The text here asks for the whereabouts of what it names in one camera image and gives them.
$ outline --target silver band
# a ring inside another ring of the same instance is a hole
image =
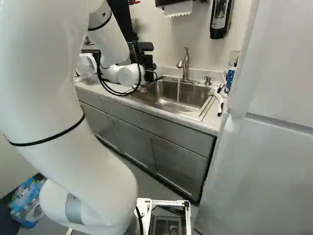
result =
[[[65,215],[71,223],[84,224],[82,221],[82,201],[70,193],[67,195],[65,203]]]

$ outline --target running water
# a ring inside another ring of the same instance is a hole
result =
[[[178,86],[177,86],[177,109],[179,104],[179,88],[180,88],[180,79],[178,79]]]

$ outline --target faucet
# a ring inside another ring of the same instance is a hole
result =
[[[199,81],[194,81],[194,80],[190,80],[189,79],[189,61],[190,61],[190,57],[189,57],[188,47],[185,46],[185,49],[186,49],[185,57],[182,58],[181,60],[179,60],[177,65],[176,65],[177,68],[183,69],[182,81],[183,82],[189,82],[189,83],[200,83]]]
[[[204,76],[204,77],[202,78],[202,80],[205,80],[204,84],[205,84],[206,86],[211,86],[211,85],[212,85],[211,79],[212,79],[212,78],[209,77],[209,76]]]

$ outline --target plastic bag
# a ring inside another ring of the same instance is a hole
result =
[[[11,217],[27,228],[33,228],[44,213],[39,204],[39,193],[45,180],[28,179],[15,192],[9,204]]]

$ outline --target sink basin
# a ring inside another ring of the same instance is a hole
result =
[[[171,113],[188,117],[200,117],[213,98],[210,88],[203,84],[180,82],[177,103],[178,79],[164,76],[155,83],[146,85],[132,94],[132,98]]]

